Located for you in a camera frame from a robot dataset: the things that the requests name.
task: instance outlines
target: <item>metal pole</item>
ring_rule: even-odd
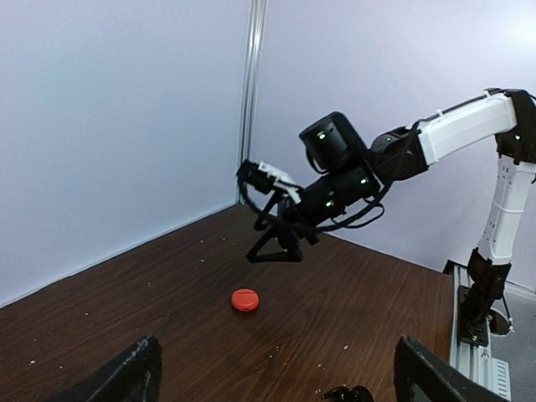
[[[250,156],[251,133],[253,131],[257,96],[257,78],[260,65],[260,45],[262,43],[265,25],[266,3],[267,0],[251,0],[250,26],[248,29],[244,83],[242,87],[239,165]],[[238,189],[236,200],[237,202],[241,201]]]

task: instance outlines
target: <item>red cap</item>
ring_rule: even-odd
[[[233,293],[231,302],[239,312],[252,312],[259,306],[259,295],[251,289],[239,289]]]

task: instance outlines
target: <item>white wall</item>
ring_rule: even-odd
[[[534,4],[270,0],[252,158],[310,183],[317,176],[297,134],[330,111],[345,113],[370,144],[378,134],[480,95],[485,87],[536,93]],[[338,234],[435,270],[447,259],[467,263],[492,200],[494,150],[490,138],[396,184],[379,222]],[[536,189],[511,274],[532,289],[535,224]]]
[[[0,306],[235,201],[249,3],[0,3]]]

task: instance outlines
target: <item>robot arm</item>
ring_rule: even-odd
[[[299,191],[279,169],[263,162],[244,162],[238,177],[247,204],[255,209],[244,191],[247,183],[263,193],[275,190],[266,208],[255,210],[260,215],[255,228],[264,230],[270,225],[270,229],[248,259],[285,260],[281,253],[275,258],[259,259],[257,255],[269,239],[276,238],[287,252],[286,260],[299,261],[299,239],[316,243],[316,233],[346,227],[344,222],[361,218],[381,205],[393,181],[423,173],[453,152],[495,136],[497,186],[484,233],[467,267],[475,283],[460,294],[458,325],[462,341],[487,344],[487,314],[493,302],[503,296],[513,243],[536,174],[536,107],[530,98],[524,90],[486,90],[478,98],[378,136],[369,149],[342,114],[332,113],[300,134],[307,159],[322,176]],[[381,190],[379,182],[384,185]],[[285,193],[288,185],[299,200],[296,194]],[[357,218],[318,226],[370,197],[373,201],[355,215]],[[276,204],[278,214],[272,217],[268,213]]]

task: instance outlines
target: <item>wood grain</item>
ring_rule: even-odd
[[[41,400],[146,334],[162,402],[305,402],[342,383],[392,402],[400,336],[447,358],[449,276],[329,236],[301,264],[251,265],[254,220],[227,209],[0,310],[0,400]],[[241,287],[256,312],[232,309]]]

